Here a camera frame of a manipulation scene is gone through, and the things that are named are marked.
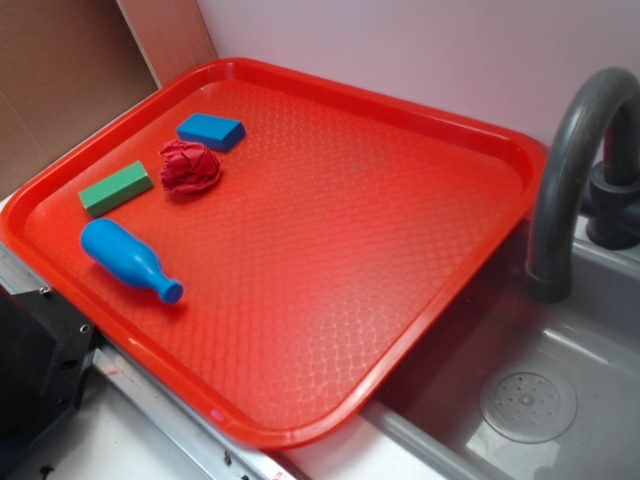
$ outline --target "sink drain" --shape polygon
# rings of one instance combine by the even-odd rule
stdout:
[[[576,394],[558,371],[540,363],[511,365],[485,380],[480,408],[491,427],[521,443],[541,443],[564,433],[577,410]]]

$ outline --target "tray rim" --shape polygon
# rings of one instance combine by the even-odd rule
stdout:
[[[522,195],[509,212],[494,224],[490,234],[477,247],[478,250],[491,253],[495,251],[502,240],[517,226],[518,221],[529,211],[535,199],[546,151],[545,147],[521,133],[256,60],[229,58],[210,62],[186,72],[27,182],[0,212],[0,241],[6,243],[52,286],[64,295],[72,296],[73,303],[81,311],[85,314],[90,312],[90,318],[94,317],[95,310],[92,308],[94,302],[91,297],[74,288],[67,275],[56,268],[53,259],[40,252],[35,244],[21,236],[29,212],[33,206],[48,198],[66,183],[70,172],[72,173],[71,177],[74,177],[90,164],[86,159],[83,162],[78,160],[89,156],[87,152],[91,153],[94,158],[104,156],[123,140],[148,125],[158,114],[181,101],[195,89],[225,79],[249,81],[272,89],[279,85],[279,89],[284,93],[337,109],[344,109],[345,102],[348,101],[350,103],[348,111],[352,113],[357,115],[366,113],[367,118],[373,118],[405,130],[416,131],[422,135],[425,135],[422,129],[426,122],[434,129],[433,137],[438,139],[442,139],[436,135],[438,132],[454,129],[458,133],[464,132],[466,136],[456,138],[456,142],[449,143],[496,158],[511,155],[513,159],[507,163],[510,163],[522,178]],[[137,125],[137,128],[132,129],[131,125]],[[447,132],[447,134],[448,136],[453,135],[451,132]],[[486,141],[487,138],[491,138],[491,142],[484,145],[483,141]],[[520,158],[525,156],[528,158],[528,162]],[[429,326],[435,321],[436,313],[441,312],[455,298],[455,294],[470,280],[489,256],[487,254],[482,261],[479,259],[473,262],[465,261],[467,269],[464,272],[461,272],[461,269],[456,270],[418,317],[411,322],[409,327],[335,409],[295,429],[272,429],[257,424],[231,405],[212,387],[205,389],[208,390],[206,392],[203,391],[203,388],[197,384],[204,382],[195,375],[185,375],[183,370],[186,369],[176,368],[180,366],[175,365],[176,361],[171,361],[171,356],[168,353],[159,355],[157,351],[137,344],[135,339],[131,337],[128,328],[118,322],[110,324],[107,337],[116,345],[124,348],[136,361],[148,368],[154,376],[180,397],[188,398],[188,403],[208,421],[219,426],[236,439],[266,449],[297,446],[332,431],[354,415],[358,407],[363,405],[373,394],[375,388],[390,373],[392,368],[389,366],[395,366],[401,361],[411,346],[426,333]],[[468,275],[470,270],[473,271],[471,276]],[[213,417],[212,397],[217,402]]]

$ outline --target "blue block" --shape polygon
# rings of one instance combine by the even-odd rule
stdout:
[[[238,120],[194,113],[178,127],[178,137],[200,142],[209,148],[228,152],[244,138],[244,126]]]

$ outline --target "red cloth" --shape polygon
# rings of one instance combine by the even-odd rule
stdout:
[[[193,193],[212,186],[220,178],[220,160],[207,146],[173,140],[160,151],[165,157],[160,180],[171,193]]]

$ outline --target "gray sink basin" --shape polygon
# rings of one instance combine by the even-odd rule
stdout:
[[[376,401],[455,477],[640,478],[640,263],[577,240],[572,296],[540,305],[526,241],[522,226]]]

